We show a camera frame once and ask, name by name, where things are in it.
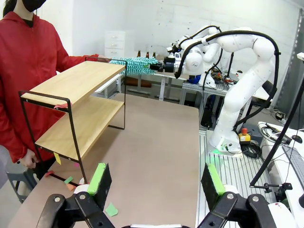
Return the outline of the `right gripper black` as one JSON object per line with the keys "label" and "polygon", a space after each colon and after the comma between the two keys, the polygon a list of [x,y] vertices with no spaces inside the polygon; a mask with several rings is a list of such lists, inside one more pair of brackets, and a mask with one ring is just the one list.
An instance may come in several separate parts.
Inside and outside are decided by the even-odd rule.
{"label": "right gripper black", "polygon": [[175,62],[164,62],[164,65],[162,63],[150,64],[150,68],[156,72],[175,73]]}

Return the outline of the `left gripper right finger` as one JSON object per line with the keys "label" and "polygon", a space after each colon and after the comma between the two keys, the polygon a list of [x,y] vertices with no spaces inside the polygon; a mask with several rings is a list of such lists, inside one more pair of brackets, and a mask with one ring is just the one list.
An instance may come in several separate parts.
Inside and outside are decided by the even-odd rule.
{"label": "left gripper right finger", "polygon": [[209,213],[198,225],[199,228],[222,228],[228,221],[241,228],[275,228],[275,220],[269,203],[261,194],[247,198],[225,190],[213,164],[205,164],[201,184],[209,207]]}

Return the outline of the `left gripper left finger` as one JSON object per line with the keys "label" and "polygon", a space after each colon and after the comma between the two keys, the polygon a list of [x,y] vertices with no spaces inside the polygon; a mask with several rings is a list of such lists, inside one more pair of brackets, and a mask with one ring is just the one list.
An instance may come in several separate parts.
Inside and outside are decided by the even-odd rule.
{"label": "left gripper left finger", "polygon": [[50,195],[36,227],[72,228],[77,222],[84,221],[89,228],[113,228],[103,212],[111,183],[109,165],[100,163],[87,190],[69,198],[61,194]]}

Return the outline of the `person's right hand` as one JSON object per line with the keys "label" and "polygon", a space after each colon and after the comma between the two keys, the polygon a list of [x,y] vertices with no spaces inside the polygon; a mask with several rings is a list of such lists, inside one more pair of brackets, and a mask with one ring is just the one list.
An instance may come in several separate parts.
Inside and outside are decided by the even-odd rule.
{"label": "person's right hand", "polygon": [[19,162],[27,168],[34,169],[38,163],[38,159],[35,153],[32,150],[28,149],[25,156],[19,159]]}

